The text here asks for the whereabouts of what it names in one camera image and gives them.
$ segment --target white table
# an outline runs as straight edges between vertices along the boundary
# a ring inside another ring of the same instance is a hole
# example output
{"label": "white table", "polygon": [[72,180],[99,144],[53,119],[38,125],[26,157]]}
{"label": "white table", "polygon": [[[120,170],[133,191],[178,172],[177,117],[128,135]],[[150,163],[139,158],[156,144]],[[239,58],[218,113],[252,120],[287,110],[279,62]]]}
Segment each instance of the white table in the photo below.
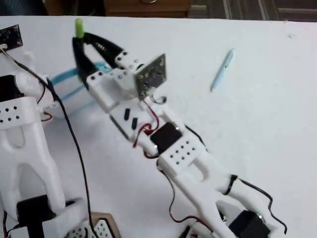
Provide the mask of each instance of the white table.
{"label": "white table", "polygon": [[[20,24],[23,50],[36,69],[56,75],[75,66],[75,17],[0,17]],[[313,237],[317,212],[317,24],[196,19],[85,17],[85,29],[145,57],[166,53],[168,81],[159,94],[196,130],[232,173],[267,190],[289,238]],[[235,58],[209,87],[229,49]],[[0,75],[15,67],[0,56]],[[92,209],[113,214],[124,238],[175,238],[185,224],[168,215],[171,188],[155,161],[132,149],[94,104],[71,117],[89,180]],[[65,121],[45,127],[67,198],[85,196],[78,155]],[[36,188],[23,181],[26,195]],[[177,191],[174,213],[195,213]]]}

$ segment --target black wire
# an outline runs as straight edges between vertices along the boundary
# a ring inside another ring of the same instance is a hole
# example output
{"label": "black wire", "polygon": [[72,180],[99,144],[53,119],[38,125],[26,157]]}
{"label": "black wire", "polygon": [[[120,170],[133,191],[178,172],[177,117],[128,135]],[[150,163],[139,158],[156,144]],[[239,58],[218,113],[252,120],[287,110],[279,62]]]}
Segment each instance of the black wire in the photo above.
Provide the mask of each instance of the black wire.
{"label": "black wire", "polygon": [[278,219],[276,216],[274,216],[274,214],[272,213],[271,208],[272,208],[272,204],[273,204],[273,197],[272,197],[271,195],[269,195],[267,192],[265,192],[263,189],[261,189],[261,188],[255,186],[255,185],[253,185],[253,184],[251,184],[251,183],[249,183],[249,182],[247,182],[247,181],[245,181],[245,180],[243,180],[243,179],[240,179],[240,178],[239,178],[239,180],[240,180],[242,183],[244,183],[246,186],[249,186],[249,187],[253,188],[254,190],[256,190],[256,191],[262,193],[264,196],[266,196],[266,197],[269,199],[268,210],[269,210],[271,216],[272,216],[277,222],[279,222],[281,225],[283,225],[283,227],[284,227],[284,234],[286,235],[286,233],[287,233],[287,225],[286,225],[284,222],[282,222],[280,219]]}
{"label": "black wire", "polygon": [[46,87],[45,87],[45,85],[43,85],[43,93],[42,93],[40,99],[37,101],[37,103],[39,103],[43,99],[45,91],[46,91]]}
{"label": "black wire", "polygon": [[14,229],[17,229],[17,228],[20,228],[20,224],[17,224],[15,225],[13,228],[11,228],[9,231],[8,231],[8,234],[13,231]]}
{"label": "black wire", "polygon": [[198,139],[200,140],[200,142],[206,147],[206,145],[204,144],[203,139],[200,137],[200,135],[198,135],[197,132],[195,132],[192,128],[190,128],[188,125],[185,125],[185,127],[191,132],[193,133],[195,136],[198,137]]}
{"label": "black wire", "polygon": [[[200,142],[205,146],[205,144],[203,142],[203,139],[200,137],[200,135],[197,132],[195,132],[193,129],[191,129],[188,125],[185,125],[185,127],[189,131],[191,131],[194,135],[196,135],[198,137],[198,139],[200,140]],[[249,182],[247,182],[245,180],[242,180],[242,179],[238,178],[236,175],[232,175],[229,187],[228,187],[228,189],[227,189],[227,191],[225,192],[224,195],[228,195],[229,194],[229,192],[230,192],[230,190],[231,190],[231,188],[233,186],[233,183],[235,182],[236,179],[239,179],[246,186],[249,186],[249,187],[255,189],[256,191],[262,193],[264,196],[266,196],[269,199],[268,210],[269,210],[271,216],[284,227],[284,234],[286,234],[287,230],[288,230],[286,224],[284,222],[282,222],[280,219],[278,219],[276,216],[274,216],[274,214],[272,213],[272,209],[271,208],[272,208],[272,204],[273,204],[273,197],[271,195],[269,195],[267,192],[265,192],[263,189],[261,189],[259,187],[256,187],[255,185],[253,185],[253,184],[251,184],[251,183],[249,183]]]}
{"label": "black wire", "polygon": [[69,128],[69,131],[70,131],[70,134],[72,135],[73,137],[73,140],[74,140],[74,143],[76,145],[76,148],[77,148],[77,151],[78,151],[78,155],[79,155],[79,159],[80,159],[80,164],[81,164],[81,167],[82,167],[82,171],[83,171],[83,176],[84,176],[84,181],[85,181],[85,189],[86,189],[86,194],[87,194],[87,203],[88,203],[88,216],[89,216],[89,224],[90,224],[90,227],[91,227],[91,230],[93,232],[93,234],[99,238],[99,236],[97,235],[95,229],[94,229],[94,225],[93,225],[93,221],[92,221],[92,217],[91,217],[91,208],[90,208],[90,197],[89,197],[89,190],[88,190],[88,183],[87,183],[87,176],[86,176],[86,169],[85,169],[85,165],[84,165],[84,161],[83,161],[83,157],[82,157],[82,154],[81,154],[81,151],[80,151],[80,147],[79,147],[79,144],[78,144],[78,141],[77,141],[77,138],[75,136],[75,133],[72,129],[72,126],[71,126],[71,123],[69,121],[69,118],[68,118],[68,115],[67,115],[67,112],[66,112],[66,109],[65,109],[65,106],[62,102],[62,100],[60,99],[60,97],[57,95],[57,93],[54,91],[54,89],[52,87],[50,87],[40,76],[38,76],[35,72],[33,72],[32,70],[30,70],[27,66],[23,65],[22,63],[16,61],[14,58],[12,58],[12,60],[19,66],[21,67],[22,69],[24,69],[25,71],[27,71],[28,73],[30,73],[31,75],[33,75],[34,77],[36,77],[40,83],[42,83],[53,95],[53,97],[55,97],[57,99],[57,101],[59,102],[60,104],[60,107],[63,111],[63,114],[65,116],[65,119],[66,119],[66,122],[67,122],[67,125],[68,125],[68,128]]}

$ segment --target pen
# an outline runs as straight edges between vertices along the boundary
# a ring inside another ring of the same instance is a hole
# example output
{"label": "pen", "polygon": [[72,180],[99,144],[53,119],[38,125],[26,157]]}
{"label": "pen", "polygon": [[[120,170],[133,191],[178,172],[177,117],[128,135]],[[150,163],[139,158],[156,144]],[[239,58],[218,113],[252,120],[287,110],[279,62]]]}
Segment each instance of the pen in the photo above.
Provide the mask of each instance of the pen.
{"label": "pen", "polygon": [[224,59],[224,61],[223,61],[222,65],[221,65],[216,77],[214,78],[214,80],[213,80],[213,82],[211,84],[210,91],[212,91],[217,86],[217,84],[220,82],[220,80],[223,78],[224,72],[228,68],[232,58],[233,58],[233,49],[231,49],[228,52],[226,58]]}

